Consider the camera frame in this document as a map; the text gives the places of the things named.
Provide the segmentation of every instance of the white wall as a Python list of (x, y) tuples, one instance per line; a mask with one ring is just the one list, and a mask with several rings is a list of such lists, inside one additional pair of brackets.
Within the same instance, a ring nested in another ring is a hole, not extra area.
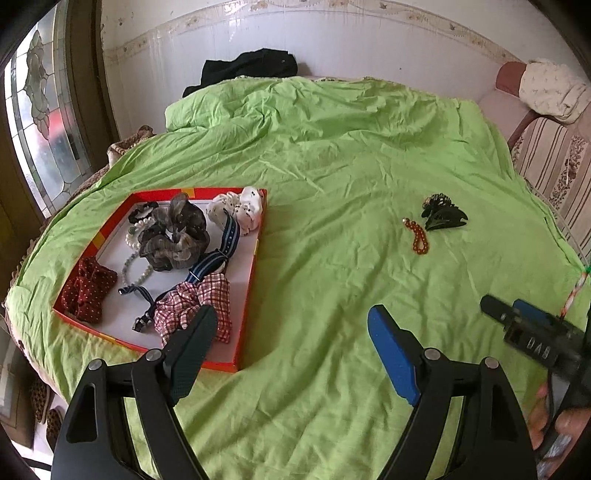
[(527, 0), (103, 0), (102, 23), (122, 138), (144, 124), (163, 132), (165, 108), (199, 84), (206, 59), (263, 47), (293, 53), (300, 74), (373, 76), (475, 101), (508, 60), (545, 57), (582, 74)]
[[(223, 0), (103, 0), (103, 48), (120, 47), (169, 20), (221, 3)], [(566, 63), (584, 75), (558, 31), (528, 0), (401, 0), (399, 3), (462, 24), (523, 61), (548, 58)]]

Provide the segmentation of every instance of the red polka dot scrunchie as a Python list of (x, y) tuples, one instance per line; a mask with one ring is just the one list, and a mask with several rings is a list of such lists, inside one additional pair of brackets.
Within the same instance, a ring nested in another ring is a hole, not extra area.
[(116, 283), (116, 272), (100, 265), (95, 257), (84, 257), (78, 263), (78, 275), (64, 286), (61, 305), (78, 320), (99, 323), (102, 302)]

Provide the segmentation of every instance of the blue gripper pad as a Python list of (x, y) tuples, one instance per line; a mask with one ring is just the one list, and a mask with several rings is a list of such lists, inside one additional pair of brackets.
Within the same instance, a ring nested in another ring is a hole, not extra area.
[(519, 310), (523, 318), (530, 319), (539, 325), (550, 325), (550, 320), (548, 319), (550, 314), (534, 307), (531, 303), (527, 303), (525, 300), (515, 300), (513, 302), (513, 308)]
[(386, 373), (396, 393), (415, 407), (421, 397), (417, 387), (415, 368), (411, 359), (397, 342), (397, 334), (412, 334), (401, 330), (383, 305), (372, 307), (368, 313), (369, 337), (378, 351)]

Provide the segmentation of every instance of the green bedsheet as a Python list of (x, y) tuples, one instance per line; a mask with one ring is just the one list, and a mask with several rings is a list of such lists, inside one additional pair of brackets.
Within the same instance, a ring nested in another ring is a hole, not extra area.
[[(514, 172), (506, 143), (476, 104), (378, 80), (237, 79), (166, 111), (168, 133), (121, 160), (59, 213), (9, 293), (24, 346), (70, 399), (85, 365), (136, 354), (51, 312), (68, 272), (130, 192), (170, 187), (268, 190), (237, 374), (202, 371), (176, 407), (212, 478), (371, 479), (410, 407), (367, 334), (386, 305), (449, 358), (497, 357), (524, 408), (543, 372), (479, 311), (492, 293), (560, 310), (582, 265), (548, 209)], [(467, 226), (430, 232), (418, 256), (405, 216), (444, 192)], [(569, 312), (585, 319), (589, 289)], [(450, 418), (457, 418), (454, 403)], [(153, 473), (137, 412), (141, 462)], [(453, 442), (446, 430), (431, 473)]]

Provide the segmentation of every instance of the pillow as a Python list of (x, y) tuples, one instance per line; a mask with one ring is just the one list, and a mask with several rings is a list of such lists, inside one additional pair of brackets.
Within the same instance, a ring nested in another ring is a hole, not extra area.
[(573, 128), (537, 118), (511, 151), (513, 165), (558, 211), (585, 258), (591, 253), (591, 148)]
[(31, 368), (12, 341), (0, 329), (0, 422), (14, 442), (32, 448), (35, 417), (29, 399)]

